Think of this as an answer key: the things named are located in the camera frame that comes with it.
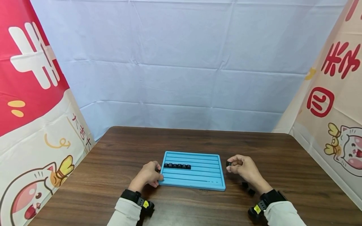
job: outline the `white sleeve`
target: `white sleeve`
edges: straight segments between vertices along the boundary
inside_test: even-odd
[[[264,215],[269,226],[306,226],[293,204],[288,201],[273,202]]]
[[[141,213],[140,206],[130,200],[119,198],[114,208],[107,226],[136,226]]]

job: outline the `wrist strap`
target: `wrist strap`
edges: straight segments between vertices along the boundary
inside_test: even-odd
[[[284,197],[284,195],[282,195],[282,193],[273,189],[268,193],[262,194],[260,196],[260,202],[258,202],[256,206],[251,207],[248,210],[248,214],[253,219],[259,219],[271,203],[280,201],[287,201],[287,199]]]
[[[287,199],[279,191],[275,189],[271,190],[268,193],[264,193],[260,196],[260,200],[264,201],[266,206],[269,206],[273,202],[287,201]]]
[[[147,213],[152,213],[153,209],[155,207],[155,205],[147,200],[144,200],[143,198],[141,198],[141,193],[139,192],[133,192],[131,190],[126,189],[122,195],[121,198],[130,200],[132,202],[134,202],[135,204],[137,204],[138,206],[142,207],[142,209],[144,209]]]

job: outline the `white backdrop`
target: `white backdrop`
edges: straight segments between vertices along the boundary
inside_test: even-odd
[[[95,139],[270,132],[345,0],[32,0]]]

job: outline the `printed fabric banner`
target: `printed fabric banner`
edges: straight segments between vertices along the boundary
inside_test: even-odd
[[[94,145],[29,0],[0,4],[0,225],[27,225]]]
[[[362,1],[347,2],[273,132],[292,135],[362,210]]]

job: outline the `finger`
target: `finger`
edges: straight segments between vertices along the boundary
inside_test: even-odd
[[[233,166],[236,166],[236,165],[242,165],[243,162],[240,161],[240,160],[237,160],[237,161],[233,161],[231,164],[232,164]]]
[[[162,174],[159,174],[159,177],[157,180],[163,180],[163,175]]]
[[[157,188],[157,185],[156,185],[155,182],[150,183],[150,185],[151,185],[152,187],[154,187],[154,188]]]
[[[156,165],[156,169],[161,170],[161,166],[157,161],[153,161]]]
[[[227,170],[228,172],[232,172],[232,173],[238,174],[237,169],[238,169],[239,167],[240,167],[240,165],[228,166],[228,167],[226,167],[226,170]]]
[[[244,155],[234,155],[233,157],[230,157],[227,161],[228,162],[234,162],[234,161],[244,161],[245,156]]]

